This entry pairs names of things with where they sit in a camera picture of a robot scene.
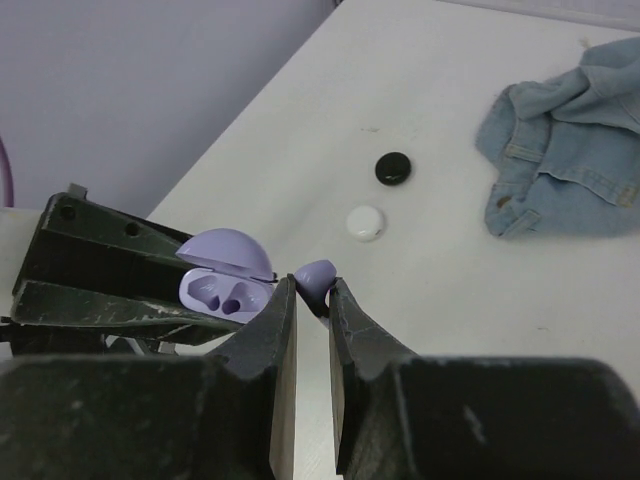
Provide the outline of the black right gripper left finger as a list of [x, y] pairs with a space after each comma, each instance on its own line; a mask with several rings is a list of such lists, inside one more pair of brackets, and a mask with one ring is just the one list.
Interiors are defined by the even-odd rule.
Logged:
[[31, 355], [1, 365], [5, 479], [289, 479], [296, 288], [203, 356]]

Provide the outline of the purple earbud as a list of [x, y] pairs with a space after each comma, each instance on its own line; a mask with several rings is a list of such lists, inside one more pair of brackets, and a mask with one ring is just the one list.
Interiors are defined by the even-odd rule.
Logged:
[[325, 328], [329, 328], [326, 297], [336, 277], [336, 267], [326, 259], [303, 265], [294, 273], [297, 293]]

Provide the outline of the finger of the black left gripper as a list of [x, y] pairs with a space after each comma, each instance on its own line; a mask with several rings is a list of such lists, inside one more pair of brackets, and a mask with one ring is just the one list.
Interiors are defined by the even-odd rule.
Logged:
[[40, 215], [19, 278], [61, 285], [176, 285], [189, 268], [176, 252], [191, 238], [60, 192]]
[[21, 325], [87, 330], [191, 346], [243, 327], [171, 302], [128, 299], [33, 280], [18, 289], [10, 318]]

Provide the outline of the purple round charging case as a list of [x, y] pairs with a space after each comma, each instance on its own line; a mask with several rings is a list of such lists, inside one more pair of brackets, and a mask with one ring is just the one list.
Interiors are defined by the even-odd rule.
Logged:
[[201, 232], [176, 256], [193, 266], [179, 285], [179, 299], [189, 310], [246, 324], [269, 302], [275, 272], [262, 246], [234, 229]]

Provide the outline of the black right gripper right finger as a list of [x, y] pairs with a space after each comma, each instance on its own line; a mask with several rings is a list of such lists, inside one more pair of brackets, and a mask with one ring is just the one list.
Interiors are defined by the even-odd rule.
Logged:
[[346, 479], [635, 479], [639, 408], [586, 358], [421, 356], [329, 293], [335, 461]]

